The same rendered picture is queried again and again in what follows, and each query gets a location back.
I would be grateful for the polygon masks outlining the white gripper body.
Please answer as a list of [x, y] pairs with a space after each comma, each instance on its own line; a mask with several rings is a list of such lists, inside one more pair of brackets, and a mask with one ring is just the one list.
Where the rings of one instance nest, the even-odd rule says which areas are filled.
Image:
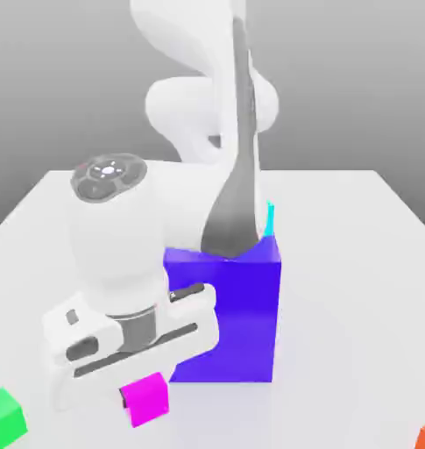
[[75, 294], [50, 312], [50, 400], [67, 410], [101, 393], [160, 373], [169, 380], [186, 360], [219, 340], [216, 291], [194, 284], [152, 306], [106, 315]]

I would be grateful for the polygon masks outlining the small magenta cube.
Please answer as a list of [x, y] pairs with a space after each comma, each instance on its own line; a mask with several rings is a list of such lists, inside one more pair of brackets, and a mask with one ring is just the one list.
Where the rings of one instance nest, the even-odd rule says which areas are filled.
[[127, 413], [133, 428], [169, 412], [168, 386], [158, 372], [126, 385]]

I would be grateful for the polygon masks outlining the small green cube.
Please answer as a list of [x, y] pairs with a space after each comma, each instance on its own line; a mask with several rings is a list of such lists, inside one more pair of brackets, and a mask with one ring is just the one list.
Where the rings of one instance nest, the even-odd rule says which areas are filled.
[[5, 388], [0, 388], [0, 449], [4, 449], [27, 432], [21, 405]]

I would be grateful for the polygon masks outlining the large blue box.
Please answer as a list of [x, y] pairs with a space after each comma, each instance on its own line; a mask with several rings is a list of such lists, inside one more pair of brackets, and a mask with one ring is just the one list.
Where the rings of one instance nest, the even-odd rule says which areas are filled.
[[270, 382], [280, 295], [281, 257], [276, 238], [263, 237], [235, 259], [166, 249], [171, 290], [194, 283], [216, 289], [217, 346], [181, 363], [172, 382]]

